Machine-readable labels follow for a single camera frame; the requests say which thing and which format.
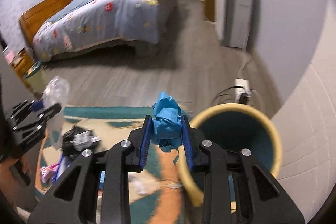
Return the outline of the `clear plastic bag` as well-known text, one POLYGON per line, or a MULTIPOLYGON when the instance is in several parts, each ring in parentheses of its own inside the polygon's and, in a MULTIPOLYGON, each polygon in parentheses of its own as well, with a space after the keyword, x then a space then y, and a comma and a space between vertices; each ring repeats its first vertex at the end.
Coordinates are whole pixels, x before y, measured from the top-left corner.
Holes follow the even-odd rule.
POLYGON ((55 76, 43 92, 43 106, 47 114, 46 129, 50 142, 55 149, 62 146, 62 128, 65 121, 64 109, 70 97, 70 85, 67 80, 55 76))

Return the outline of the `black plastic bag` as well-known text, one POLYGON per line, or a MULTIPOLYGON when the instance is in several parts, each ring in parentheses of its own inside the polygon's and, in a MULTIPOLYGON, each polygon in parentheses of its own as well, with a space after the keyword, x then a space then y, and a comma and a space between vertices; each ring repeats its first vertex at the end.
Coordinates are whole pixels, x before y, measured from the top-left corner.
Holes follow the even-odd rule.
POLYGON ((63 135, 62 153, 73 162, 84 150, 95 151, 100 142, 101 138, 95 135, 93 130, 73 126, 63 135))

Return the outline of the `blue paper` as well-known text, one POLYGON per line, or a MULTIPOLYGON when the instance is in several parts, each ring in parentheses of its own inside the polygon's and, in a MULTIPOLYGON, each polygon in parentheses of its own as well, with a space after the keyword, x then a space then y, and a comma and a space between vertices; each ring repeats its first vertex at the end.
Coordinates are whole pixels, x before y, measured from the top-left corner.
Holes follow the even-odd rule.
POLYGON ((175 99, 160 92, 153 105, 153 132, 151 141, 163 152, 170 152, 182 145, 182 116, 190 116, 182 110, 175 99))

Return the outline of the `yellow teal trash bin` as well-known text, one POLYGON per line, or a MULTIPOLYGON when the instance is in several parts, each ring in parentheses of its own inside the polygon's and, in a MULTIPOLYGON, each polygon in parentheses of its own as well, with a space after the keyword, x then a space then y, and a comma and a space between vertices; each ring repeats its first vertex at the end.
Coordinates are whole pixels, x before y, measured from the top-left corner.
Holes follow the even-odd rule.
MULTIPOLYGON (((210 107, 195 116, 189 125, 199 129, 210 141, 214 141, 228 151, 240 152, 248 148, 252 155, 266 167, 274 178, 278 176, 282 161, 282 144, 280 135, 271 120, 261 111, 236 103, 221 104, 210 107)), ((178 148, 178 176, 193 207, 203 204, 204 187, 192 177, 185 157, 183 145, 178 148)), ((278 191, 271 187, 261 175, 257 179, 258 190, 262 200, 278 197, 278 191)))

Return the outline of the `pink wrapper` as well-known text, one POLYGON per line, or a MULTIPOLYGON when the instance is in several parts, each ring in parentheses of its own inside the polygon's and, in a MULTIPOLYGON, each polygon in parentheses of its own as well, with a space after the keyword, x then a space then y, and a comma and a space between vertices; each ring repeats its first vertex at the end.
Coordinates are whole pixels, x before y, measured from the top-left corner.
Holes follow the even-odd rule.
POLYGON ((49 166, 40 167, 40 177, 43 184, 53 184, 57 171, 59 169, 59 163, 49 166))

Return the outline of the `teal beige horse rug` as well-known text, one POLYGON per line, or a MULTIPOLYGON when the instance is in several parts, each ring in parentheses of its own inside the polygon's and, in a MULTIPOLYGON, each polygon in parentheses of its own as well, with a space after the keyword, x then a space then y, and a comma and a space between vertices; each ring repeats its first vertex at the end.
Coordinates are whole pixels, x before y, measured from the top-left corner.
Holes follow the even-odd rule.
MULTIPOLYGON (((101 223, 130 223, 128 173, 143 171, 149 151, 153 120, 146 116, 143 126, 110 150, 84 151, 49 189, 29 223, 93 223, 100 172, 105 171, 101 223)), ((228 154, 221 146, 201 139, 182 117, 182 140, 191 172, 204 172, 203 223, 231 223, 228 183, 228 154)))

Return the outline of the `wooden nightstand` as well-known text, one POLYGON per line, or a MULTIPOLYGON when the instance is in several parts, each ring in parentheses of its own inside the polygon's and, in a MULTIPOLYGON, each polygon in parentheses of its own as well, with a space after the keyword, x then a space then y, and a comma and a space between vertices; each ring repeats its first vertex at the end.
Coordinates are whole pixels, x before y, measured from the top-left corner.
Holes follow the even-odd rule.
POLYGON ((31 57, 27 48, 23 48, 19 53, 14 53, 14 51, 9 50, 7 47, 3 51, 7 63, 13 68, 22 84, 29 90, 32 91, 31 85, 24 79, 25 73, 33 66, 34 60, 31 57))

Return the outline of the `white power strip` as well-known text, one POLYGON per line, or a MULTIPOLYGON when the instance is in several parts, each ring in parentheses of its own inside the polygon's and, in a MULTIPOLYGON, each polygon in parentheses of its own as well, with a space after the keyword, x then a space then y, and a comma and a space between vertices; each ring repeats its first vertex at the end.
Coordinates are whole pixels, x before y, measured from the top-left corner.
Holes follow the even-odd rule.
POLYGON ((249 88, 249 81, 245 79, 235 79, 235 102, 247 105, 251 98, 251 89, 249 88))

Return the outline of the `wooden headboard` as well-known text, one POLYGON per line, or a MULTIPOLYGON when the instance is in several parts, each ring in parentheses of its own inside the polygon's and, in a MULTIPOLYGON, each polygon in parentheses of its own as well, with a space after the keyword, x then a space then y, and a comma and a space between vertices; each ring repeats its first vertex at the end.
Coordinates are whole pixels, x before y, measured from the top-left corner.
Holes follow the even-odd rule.
POLYGON ((33 48, 33 38, 42 24, 64 9, 73 0, 44 0, 19 17, 19 25, 26 43, 33 48))

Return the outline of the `bed with blue duvet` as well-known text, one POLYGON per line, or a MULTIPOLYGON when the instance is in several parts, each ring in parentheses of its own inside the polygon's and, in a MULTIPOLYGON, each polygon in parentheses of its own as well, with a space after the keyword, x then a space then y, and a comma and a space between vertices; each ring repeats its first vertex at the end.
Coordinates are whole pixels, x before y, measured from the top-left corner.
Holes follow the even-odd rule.
POLYGON ((156 45, 177 0, 73 0, 47 18, 33 38, 42 61, 114 40, 156 45))

